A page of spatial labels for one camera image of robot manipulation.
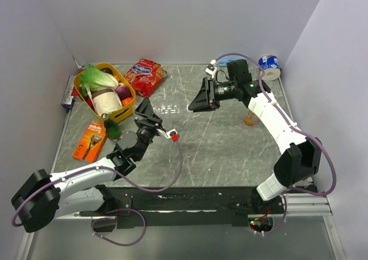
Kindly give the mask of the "orange juice plastic bottle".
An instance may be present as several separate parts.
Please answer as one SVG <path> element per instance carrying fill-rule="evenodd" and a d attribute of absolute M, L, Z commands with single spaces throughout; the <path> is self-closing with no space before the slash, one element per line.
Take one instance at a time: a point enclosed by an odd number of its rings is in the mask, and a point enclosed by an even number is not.
<path fill-rule="evenodd" d="M 253 126 L 257 124 L 259 121 L 258 117 L 255 115 L 254 112 L 248 110 L 247 113 L 243 117 L 243 122 L 247 126 Z"/>

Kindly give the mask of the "clear plastic water bottle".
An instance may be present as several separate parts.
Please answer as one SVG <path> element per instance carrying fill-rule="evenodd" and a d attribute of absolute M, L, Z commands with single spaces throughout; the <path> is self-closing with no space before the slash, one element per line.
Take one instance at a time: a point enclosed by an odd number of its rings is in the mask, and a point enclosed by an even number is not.
<path fill-rule="evenodd" d="M 154 111 L 158 114 L 178 114 L 181 112 L 181 109 L 177 105 L 161 105 L 154 106 Z"/>

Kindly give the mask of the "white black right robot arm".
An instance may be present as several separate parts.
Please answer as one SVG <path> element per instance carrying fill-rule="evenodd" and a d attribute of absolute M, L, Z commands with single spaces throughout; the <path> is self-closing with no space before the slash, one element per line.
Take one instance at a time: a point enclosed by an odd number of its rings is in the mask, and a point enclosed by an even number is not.
<path fill-rule="evenodd" d="M 244 59 L 227 63 L 228 80 L 218 82 L 216 61 L 212 60 L 205 72 L 201 88 L 188 109 L 192 112 L 210 112 L 224 100 L 237 99 L 253 112 L 274 138 L 280 158 L 273 173 L 259 184 L 251 199 L 255 212 L 264 213 L 271 200 L 318 172 L 321 149 L 317 143 L 300 133 L 291 118 L 282 110 L 273 93 L 264 82 L 252 79 Z"/>

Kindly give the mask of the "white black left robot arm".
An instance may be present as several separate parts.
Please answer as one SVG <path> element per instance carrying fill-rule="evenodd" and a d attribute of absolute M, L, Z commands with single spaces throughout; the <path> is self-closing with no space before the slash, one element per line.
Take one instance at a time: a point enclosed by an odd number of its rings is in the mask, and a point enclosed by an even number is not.
<path fill-rule="evenodd" d="M 32 173 L 11 199 L 16 211 L 12 225 L 23 227 L 27 233 L 36 232 L 66 207 L 67 197 L 86 196 L 87 189 L 132 172 L 162 128 L 162 119 L 155 114 L 147 97 L 138 105 L 135 115 L 137 131 L 124 132 L 113 151 L 99 161 L 62 173 L 48 174 L 44 169 Z"/>

